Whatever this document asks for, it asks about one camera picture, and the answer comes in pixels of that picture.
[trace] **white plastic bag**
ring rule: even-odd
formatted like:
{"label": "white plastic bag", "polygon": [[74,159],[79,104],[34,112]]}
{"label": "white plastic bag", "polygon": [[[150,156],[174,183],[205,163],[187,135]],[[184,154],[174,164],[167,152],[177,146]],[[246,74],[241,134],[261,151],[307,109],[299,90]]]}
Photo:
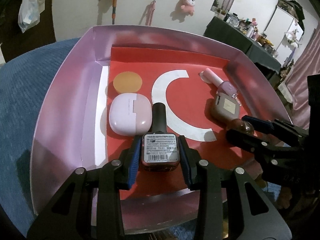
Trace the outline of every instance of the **white plastic bag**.
{"label": "white plastic bag", "polygon": [[22,0],[18,16],[18,24],[22,33],[39,22],[40,12],[37,0]]}

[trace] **metal rivet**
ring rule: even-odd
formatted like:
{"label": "metal rivet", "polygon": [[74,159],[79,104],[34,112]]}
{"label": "metal rivet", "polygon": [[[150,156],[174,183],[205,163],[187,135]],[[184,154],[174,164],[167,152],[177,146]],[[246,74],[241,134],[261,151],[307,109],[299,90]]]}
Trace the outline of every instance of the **metal rivet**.
{"label": "metal rivet", "polygon": [[209,163],[208,163],[207,160],[199,160],[199,164],[200,164],[201,166],[207,166]]}
{"label": "metal rivet", "polygon": [[80,175],[82,173],[84,173],[84,168],[81,167],[76,169],[76,174]]}
{"label": "metal rivet", "polygon": [[113,160],[113,161],[111,162],[111,164],[112,164],[112,166],[119,166],[119,165],[121,164],[121,161],[118,160],[118,159],[116,159],[116,160]]}
{"label": "metal rivet", "polygon": [[244,174],[244,169],[241,167],[236,168],[236,173],[238,174]]}

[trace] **pink figurine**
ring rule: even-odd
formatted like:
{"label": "pink figurine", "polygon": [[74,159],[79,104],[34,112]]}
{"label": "pink figurine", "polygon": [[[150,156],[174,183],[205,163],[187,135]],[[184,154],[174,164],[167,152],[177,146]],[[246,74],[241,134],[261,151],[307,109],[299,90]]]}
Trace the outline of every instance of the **pink figurine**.
{"label": "pink figurine", "polygon": [[252,25],[253,26],[257,26],[258,25],[255,18],[252,18]]}
{"label": "pink figurine", "polygon": [[182,11],[193,16],[195,3],[195,0],[183,0],[183,5],[181,6]]}

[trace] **brown glass ball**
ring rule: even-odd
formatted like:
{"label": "brown glass ball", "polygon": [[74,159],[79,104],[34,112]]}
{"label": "brown glass ball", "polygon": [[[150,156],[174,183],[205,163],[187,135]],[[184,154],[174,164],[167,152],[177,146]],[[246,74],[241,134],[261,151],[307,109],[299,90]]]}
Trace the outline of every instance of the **brown glass ball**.
{"label": "brown glass ball", "polygon": [[247,121],[242,121],[241,119],[233,119],[232,121],[230,121],[226,127],[226,130],[228,131],[230,129],[254,135],[254,128],[252,124]]}

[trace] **green object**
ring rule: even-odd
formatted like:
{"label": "green object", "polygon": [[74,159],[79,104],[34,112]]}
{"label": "green object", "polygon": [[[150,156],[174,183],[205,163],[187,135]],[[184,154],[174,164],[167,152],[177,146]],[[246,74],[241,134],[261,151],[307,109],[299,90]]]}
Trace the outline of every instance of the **green object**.
{"label": "green object", "polygon": [[204,36],[241,50],[253,62],[279,73],[281,64],[263,47],[243,35],[235,27],[214,17],[207,25]]}

